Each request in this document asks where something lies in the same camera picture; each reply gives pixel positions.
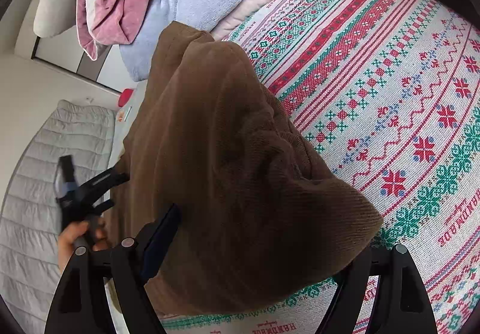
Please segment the person left hand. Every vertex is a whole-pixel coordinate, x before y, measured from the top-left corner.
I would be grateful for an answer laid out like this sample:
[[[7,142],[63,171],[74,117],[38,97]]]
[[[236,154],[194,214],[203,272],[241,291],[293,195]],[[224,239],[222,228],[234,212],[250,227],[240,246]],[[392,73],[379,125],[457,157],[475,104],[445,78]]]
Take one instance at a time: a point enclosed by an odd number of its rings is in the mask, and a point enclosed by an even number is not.
[[[100,251],[108,249],[112,246],[108,240],[107,231],[105,228],[105,220],[100,218],[95,228],[95,240],[96,244],[93,246],[93,251]],[[64,272],[66,265],[68,264],[70,257],[73,255],[76,247],[75,241],[91,231],[90,223],[83,221],[80,223],[69,224],[58,236],[58,267],[60,273]]]

